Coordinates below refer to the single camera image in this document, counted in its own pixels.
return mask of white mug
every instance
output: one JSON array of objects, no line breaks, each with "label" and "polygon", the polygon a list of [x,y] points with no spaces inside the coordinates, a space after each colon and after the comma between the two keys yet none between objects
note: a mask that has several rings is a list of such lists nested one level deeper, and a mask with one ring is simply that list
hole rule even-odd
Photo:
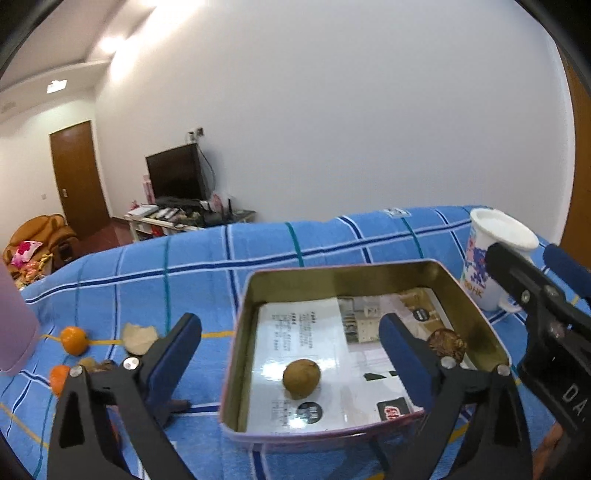
[{"label": "white mug", "polygon": [[531,262],[530,254],[540,244],[538,238],[523,223],[500,210],[475,208],[470,218],[472,228],[460,283],[482,310],[500,307],[509,313],[520,311],[521,307],[513,306],[508,293],[490,277],[484,259],[488,248],[501,242]]}]

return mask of mug handle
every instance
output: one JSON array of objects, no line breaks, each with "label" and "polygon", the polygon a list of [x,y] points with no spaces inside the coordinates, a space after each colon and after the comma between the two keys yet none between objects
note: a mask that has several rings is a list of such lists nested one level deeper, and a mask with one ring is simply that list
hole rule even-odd
[{"label": "mug handle", "polygon": [[[524,255],[524,258],[526,260],[529,260],[532,265],[535,265],[534,261],[531,259],[529,255],[527,257]],[[512,305],[509,302],[509,294],[505,290],[503,290],[501,298],[499,299],[499,307],[505,310],[507,313],[518,313],[521,310],[523,310],[523,308],[520,305]]]}]

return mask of black tv screen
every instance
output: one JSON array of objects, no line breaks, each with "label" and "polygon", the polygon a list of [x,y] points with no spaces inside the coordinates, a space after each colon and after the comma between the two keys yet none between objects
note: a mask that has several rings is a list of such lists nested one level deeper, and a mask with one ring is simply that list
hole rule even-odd
[{"label": "black tv screen", "polygon": [[156,199],[207,200],[197,146],[183,145],[146,157]]}]

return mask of bed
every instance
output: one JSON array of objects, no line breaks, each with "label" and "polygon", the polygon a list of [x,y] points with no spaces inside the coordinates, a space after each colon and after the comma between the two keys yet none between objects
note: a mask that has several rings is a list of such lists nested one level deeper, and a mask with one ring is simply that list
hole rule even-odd
[{"label": "bed", "polygon": [[[201,318],[204,335],[174,395],[189,399],[192,408],[176,415],[166,433],[196,478],[379,479],[381,455],[368,445],[270,454],[245,450],[222,436],[217,412],[241,294],[249,275],[267,268],[434,258],[459,277],[471,208],[388,209],[325,223],[236,224],[87,255],[22,292],[45,337],[25,369],[13,378],[0,377],[0,430],[33,477],[44,480],[56,407],[49,372],[54,365],[76,363],[51,337],[78,325],[92,339],[117,339],[126,322],[154,325],[165,335],[183,313],[192,312]],[[540,239],[532,258],[570,300],[573,292],[543,265],[546,245]],[[517,363],[525,351],[525,316],[499,311],[488,318]],[[120,363],[125,352],[120,345],[93,345],[88,355]],[[519,391],[536,447],[553,418],[522,385]],[[435,478],[451,466],[469,417],[467,410],[460,415]],[[125,432],[122,443],[130,471],[147,479]]]}]

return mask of pink cushion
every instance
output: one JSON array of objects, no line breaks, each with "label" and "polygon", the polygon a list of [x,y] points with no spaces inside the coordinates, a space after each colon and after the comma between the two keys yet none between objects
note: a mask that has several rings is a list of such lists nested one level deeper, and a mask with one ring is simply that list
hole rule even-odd
[{"label": "pink cushion", "polygon": [[20,270],[23,265],[29,262],[33,255],[35,255],[36,250],[42,245],[41,242],[35,242],[35,240],[21,242],[18,246],[18,250],[12,257],[12,261],[10,262],[11,265],[14,265]]}]

